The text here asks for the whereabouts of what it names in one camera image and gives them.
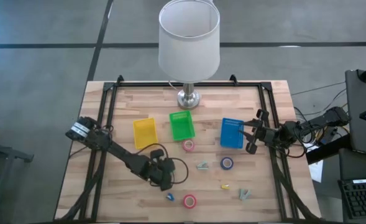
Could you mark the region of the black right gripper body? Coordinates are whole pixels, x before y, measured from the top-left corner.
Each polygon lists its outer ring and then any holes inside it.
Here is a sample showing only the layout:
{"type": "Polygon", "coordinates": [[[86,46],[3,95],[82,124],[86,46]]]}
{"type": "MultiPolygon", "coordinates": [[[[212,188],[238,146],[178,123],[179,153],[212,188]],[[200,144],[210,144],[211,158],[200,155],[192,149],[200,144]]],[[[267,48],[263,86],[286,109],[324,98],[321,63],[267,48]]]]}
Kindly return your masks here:
{"type": "Polygon", "coordinates": [[[257,152],[257,145],[255,144],[257,140],[262,141],[266,145],[273,143],[277,131],[264,126],[268,116],[269,112],[267,110],[258,109],[256,117],[259,120],[259,127],[252,127],[252,135],[256,140],[255,142],[248,142],[245,147],[245,150],[249,154],[255,154],[257,152]]]}

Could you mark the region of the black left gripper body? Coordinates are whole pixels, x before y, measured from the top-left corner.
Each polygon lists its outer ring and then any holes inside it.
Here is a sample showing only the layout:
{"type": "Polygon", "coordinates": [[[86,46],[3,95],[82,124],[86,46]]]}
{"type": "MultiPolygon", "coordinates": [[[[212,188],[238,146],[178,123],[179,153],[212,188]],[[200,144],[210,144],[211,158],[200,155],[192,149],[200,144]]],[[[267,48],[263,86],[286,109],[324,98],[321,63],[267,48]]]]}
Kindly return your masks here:
{"type": "Polygon", "coordinates": [[[169,158],[162,149],[150,152],[149,166],[146,175],[153,187],[159,187],[161,191],[169,190],[173,187],[173,174],[164,173],[163,160],[169,158]]]}

